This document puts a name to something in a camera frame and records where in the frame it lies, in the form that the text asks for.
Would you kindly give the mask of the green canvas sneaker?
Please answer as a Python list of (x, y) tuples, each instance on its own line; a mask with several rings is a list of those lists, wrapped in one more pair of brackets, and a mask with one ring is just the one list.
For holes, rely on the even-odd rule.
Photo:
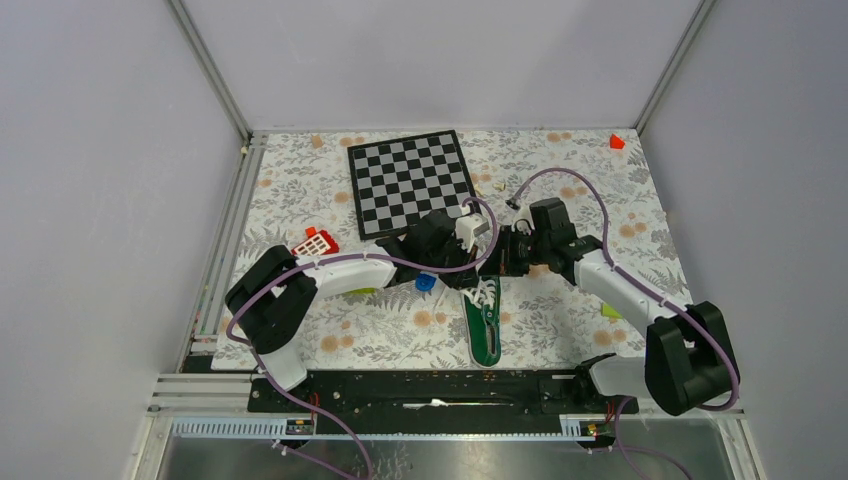
[(483, 276), (462, 294), (471, 358), (483, 368), (494, 367), (501, 358), (500, 280)]

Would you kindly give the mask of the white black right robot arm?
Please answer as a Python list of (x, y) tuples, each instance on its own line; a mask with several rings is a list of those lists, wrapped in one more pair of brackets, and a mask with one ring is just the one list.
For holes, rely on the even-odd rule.
[(522, 277), (536, 265), (600, 298), (645, 339), (641, 357), (607, 354), (578, 366), (573, 396), (583, 410), (597, 412), (613, 397), (650, 397), (678, 416), (694, 408), (715, 410), (723, 394), (730, 403), (738, 397), (740, 374), (718, 307), (680, 302), (627, 272), (600, 239), (577, 234), (557, 198), (531, 204), (514, 226), (501, 227), (479, 274)]

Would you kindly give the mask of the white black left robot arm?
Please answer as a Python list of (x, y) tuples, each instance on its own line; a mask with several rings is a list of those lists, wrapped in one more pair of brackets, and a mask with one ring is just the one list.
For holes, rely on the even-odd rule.
[(469, 288), (476, 283), (476, 240), (489, 227), (478, 213), (453, 219), (433, 211), (405, 235), (361, 253), (298, 256), (284, 245), (272, 247), (227, 292), (230, 325), (242, 330), (260, 369), (275, 381), (272, 398), (285, 410), (299, 410), (311, 387), (293, 339), (315, 301), (410, 283), (422, 273)]

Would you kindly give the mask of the floral table mat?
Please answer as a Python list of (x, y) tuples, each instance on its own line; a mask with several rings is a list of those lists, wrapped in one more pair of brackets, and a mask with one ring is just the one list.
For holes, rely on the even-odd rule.
[[(343, 252), (372, 240), (359, 236), (347, 149), (420, 135), (407, 132), (273, 134), (232, 263), (236, 281), (269, 248), (293, 247), (305, 230), (326, 230)], [(606, 238), (615, 260), (681, 298), (688, 286), (637, 135), (619, 132), (622, 150), (609, 147), (608, 131), (464, 131), (459, 142), (472, 183), (503, 183), (498, 195), (479, 197), (502, 225), (513, 222), (507, 200), (521, 205), (562, 200), (579, 235)], [(294, 344), (310, 369), (468, 369), (463, 298), (437, 284), (420, 292), (413, 283), (367, 295), (316, 302)]]

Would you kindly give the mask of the blue plastic cap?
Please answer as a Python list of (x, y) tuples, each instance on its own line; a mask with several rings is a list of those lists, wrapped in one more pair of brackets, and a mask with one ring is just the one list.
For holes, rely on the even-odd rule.
[(426, 273), (420, 273), (415, 279), (415, 287), (420, 292), (430, 292), (435, 287), (436, 282), (436, 277)]

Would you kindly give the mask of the small wooden piece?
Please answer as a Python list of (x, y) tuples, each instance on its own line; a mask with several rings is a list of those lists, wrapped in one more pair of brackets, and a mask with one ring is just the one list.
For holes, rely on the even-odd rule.
[(472, 183), (473, 191), (478, 197), (486, 197), (490, 195), (498, 195), (500, 192), (504, 192), (506, 186), (503, 183)]

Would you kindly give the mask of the black grey chessboard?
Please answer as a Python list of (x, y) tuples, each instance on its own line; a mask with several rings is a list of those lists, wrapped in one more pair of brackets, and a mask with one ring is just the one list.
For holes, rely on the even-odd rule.
[(402, 234), (431, 211), (456, 219), (474, 194), (454, 130), (355, 145), (347, 157), (362, 240)]

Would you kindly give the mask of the stacked colourful toy bricks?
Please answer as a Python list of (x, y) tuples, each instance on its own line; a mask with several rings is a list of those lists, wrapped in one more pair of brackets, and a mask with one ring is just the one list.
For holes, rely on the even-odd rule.
[(358, 288), (345, 292), (346, 295), (367, 295), (376, 293), (378, 289), (373, 287)]

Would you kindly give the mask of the lime green block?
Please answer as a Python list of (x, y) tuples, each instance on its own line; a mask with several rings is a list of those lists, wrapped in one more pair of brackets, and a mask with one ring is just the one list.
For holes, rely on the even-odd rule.
[(603, 303), (601, 305), (601, 315), (606, 317), (606, 318), (610, 318), (610, 319), (622, 319), (623, 318), (623, 316), (617, 310), (615, 310), (613, 307), (611, 307), (609, 304), (606, 304), (606, 303)]

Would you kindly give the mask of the red toy brick window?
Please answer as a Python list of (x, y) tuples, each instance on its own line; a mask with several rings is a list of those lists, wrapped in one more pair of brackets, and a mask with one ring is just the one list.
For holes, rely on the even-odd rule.
[(326, 230), (318, 230), (315, 227), (308, 227), (305, 230), (305, 234), (306, 239), (291, 248), (293, 255), (321, 256), (336, 254), (340, 251), (338, 243)]

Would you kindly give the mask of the red wedge block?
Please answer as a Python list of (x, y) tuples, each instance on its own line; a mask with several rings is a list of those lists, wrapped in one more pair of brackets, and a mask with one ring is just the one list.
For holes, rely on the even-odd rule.
[(615, 150), (622, 150), (626, 146), (626, 142), (616, 134), (611, 134), (609, 137), (609, 147)]

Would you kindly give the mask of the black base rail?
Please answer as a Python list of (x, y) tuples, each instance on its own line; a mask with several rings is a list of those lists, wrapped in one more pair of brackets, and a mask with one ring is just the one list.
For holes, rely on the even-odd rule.
[(245, 413), (178, 420), (186, 437), (336, 440), (596, 440), (613, 434), (619, 396), (575, 370), (312, 371), (288, 397), (249, 383)]

